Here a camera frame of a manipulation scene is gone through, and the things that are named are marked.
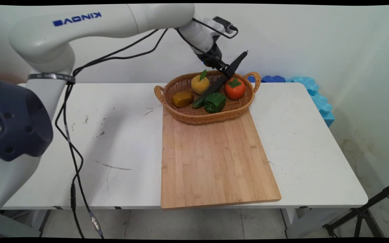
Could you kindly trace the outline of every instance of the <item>fake vegetable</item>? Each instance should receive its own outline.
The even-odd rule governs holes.
[[[172,103],[178,107],[184,107],[190,105],[193,102],[193,93],[190,91],[180,91],[172,96]]]
[[[226,82],[227,78],[226,76],[220,76],[217,81],[215,81],[205,92],[201,94],[194,102],[193,102],[193,108],[200,108],[204,106],[204,101],[207,98],[208,95],[217,92],[221,86]]]
[[[204,70],[201,75],[194,77],[191,80],[191,89],[196,94],[203,94],[210,86],[210,80],[207,78],[207,71]]]
[[[225,103],[226,96],[220,94],[219,92],[212,93],[205,99],[205,110],[208,113],[221,112]]]
[[[230,79],[224,86],[224,92],[232,100],[238,100],[244,96],[245,84],[237,78]]]

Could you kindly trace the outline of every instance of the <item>scratch mark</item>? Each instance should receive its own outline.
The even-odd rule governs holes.
[[[111,172],[111,169],[112,168],[109,168],[109,171],[108,171],[108,173],[106,174],[106,186],[107,186],[107,188],[108,188],[108,195],[110,196],[111,194],[110,194],[110,192],[109,192],[109,172]]]
[[[126,169],[126,168],[120,168],[120,167],[114,167],[114,166],[110,166],[110,165],[107,165],[107,164],[103,164],[103,163],[100,163],[99,161],[97,160],[94,160],[96,163],[99,163],[101,165],[104,165],[106,167],[109,167],[109,168],[114,168],[114,169],[122,169],[122,170],[131,170],[131,169]]]

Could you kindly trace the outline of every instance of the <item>yellow fruit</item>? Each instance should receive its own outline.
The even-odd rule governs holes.
[[[190,91],[180,91],[172,96],[172,103],[178,107],[188,106],[193,102],[193,93]]]
[[[193,89],[193,91],[196,94],[199,94],[199,95],[201,95],[203,92],[205,92],[208,89],[208,87],[210,86],[210,80],[208,80],[207,77],[204,77],[202,80],[200,80],[200,79],[201,79],[201,76],[198,75],[191,80],[191,88]]]

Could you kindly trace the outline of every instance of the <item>basket handle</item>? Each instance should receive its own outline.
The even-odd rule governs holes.
[[[154,93],[156,94],[156,97],[157,99],[159,99],[159,101],[165,105],[165,99],[163,98],[163,95],[162,95],[162,92],[164,91],[165,89],[161,86],[155,86],[154,87]]]
[[[257,72],[250,72],[244,76],[245,79],[247,79],[249,76],[255,77],[256,83],[255,83],[255,88],[253,91],[256,93],[258,91],[259,86],[261,86],[261,75],[259,75]]]

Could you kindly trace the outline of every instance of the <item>bamboo cutting board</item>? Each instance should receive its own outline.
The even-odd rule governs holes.
[[[162,209],[281,199],[250,111],[190,125],[163,109]]]

